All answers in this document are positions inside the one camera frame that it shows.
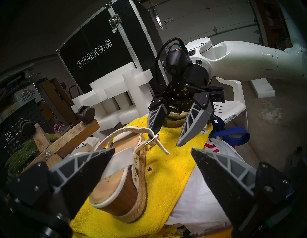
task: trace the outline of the blue strap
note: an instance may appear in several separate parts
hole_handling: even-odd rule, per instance
[[[218,123],[212,122],[213,130],[210,133],[210,137],[222,136],[223,141],[225,141],[231,146],[240,146],[249,141],[251,135],[243,127],[234,127],[234,128],[225,130],[224,121],[219,117],[216,117],[215,119],[217,120]],[[234,135],[238,133],[243,133],[243,135],[240,138],[234,138],[234,137],[229,136],[229,135]]]

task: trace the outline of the shoe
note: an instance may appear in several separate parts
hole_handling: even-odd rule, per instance
[[[145,140],[141,133],[147,133],[152,139]],[[146,127],[118,129],[98,142],[94,150],[103,149],[106,143],[108,148],[115,148],[115,166],[127,163],[129,159],[133,159],[134,162],[119,171],[114,169],[114,173],[111,166],[107,167],[106,170],[110,170],[107,173],[111,175],[101,180],[94,188],[90,194],[90,204],[124,223],[133,223],[143,215],[147,205],[146,152],[158,145],[165,154],[170,153],[159,141],[159,134],[154,135],[153,131]]]

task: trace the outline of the gold buckle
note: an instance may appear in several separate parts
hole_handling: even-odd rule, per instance
[[[145,144],[146,151],[151,150],[151,149],[157,144],[156,141],[155,141],[156,138],[157,138],[158,140],[160,140],[159,134],[156,134],[154,138],[152,138],[149,142],[147,142],[147,143]]]

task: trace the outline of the white plastic chair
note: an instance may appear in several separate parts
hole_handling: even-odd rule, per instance
[[[243,112],[244,126],[248,131],[247,112],[241,82],[237,80],[224,80],[219,77],[216,77],[216,79],[221,84],[232,86],[234,101],[225,101],[225,103],[213,103],[215,109],[214,115],[221,118],[226,124]]]

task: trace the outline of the mesh basket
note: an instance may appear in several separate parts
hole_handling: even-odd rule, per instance
[[[13,154],[15,147],[32,138],[32,136],[23,135],[21,128],[19,128],[23,120],[29,120],[33,124],[38,123],[45,133],[54,133],[37,106],[35,98],[32,99],[0,124],[0,168],[5,166],[5,162]]]

